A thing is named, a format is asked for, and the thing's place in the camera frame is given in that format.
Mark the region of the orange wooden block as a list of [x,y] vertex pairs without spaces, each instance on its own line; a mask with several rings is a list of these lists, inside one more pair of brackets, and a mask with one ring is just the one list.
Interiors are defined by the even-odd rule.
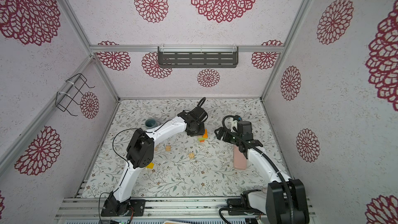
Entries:
[[208,133],[207,133],[207,130],[205,129],[205,133],[204,133],[204,135],[202,136],[202,138],[204,139],[204,140],[207,140],[208,139]]

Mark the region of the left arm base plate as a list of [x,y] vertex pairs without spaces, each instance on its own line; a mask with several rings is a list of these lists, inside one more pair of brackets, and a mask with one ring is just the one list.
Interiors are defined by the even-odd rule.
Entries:
[[122,203],[114,198],[107,199],[104,203],[101,217],[143,216],[146,200],[127,200]]

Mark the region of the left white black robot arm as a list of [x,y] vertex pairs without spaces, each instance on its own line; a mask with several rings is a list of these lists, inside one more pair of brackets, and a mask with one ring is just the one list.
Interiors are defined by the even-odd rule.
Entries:
[[181,132],[185,132],[188,136],[205,134],[204,123],[207,118],[207,112],[196,106],[191,111],[182,111],[160,127],[149,130],[137,129],[126,149],[126,164],[122,176],[108,198],[116,200],[117,203],[129,200],[142,169],[153,161],[154,148]]

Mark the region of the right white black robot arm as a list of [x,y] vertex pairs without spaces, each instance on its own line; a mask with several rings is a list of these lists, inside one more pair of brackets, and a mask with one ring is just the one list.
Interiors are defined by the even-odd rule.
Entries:
[[264,214],[270,224],[308,224],[310,216],[304,184],[292,179],[271,160],[263,144],[254,139],[251,122],[232,115],[224,119],[231,119],[231,126],[223,124],[216,129],[216,138],[235,145],[267,180],[267,189],[266,192],[247,190],[240,195],[240,200],[229,199],[228,207],[219,209],[220,218],[226,221],[223,212],[227,211],[230,214]]

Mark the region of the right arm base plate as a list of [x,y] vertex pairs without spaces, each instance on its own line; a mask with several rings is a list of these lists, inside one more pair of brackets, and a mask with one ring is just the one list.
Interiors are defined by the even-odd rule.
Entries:
[[227,207],[229,215],[260,215],[262,214],[258,209],[246,206],[241,199],[229,198],[227,199]]

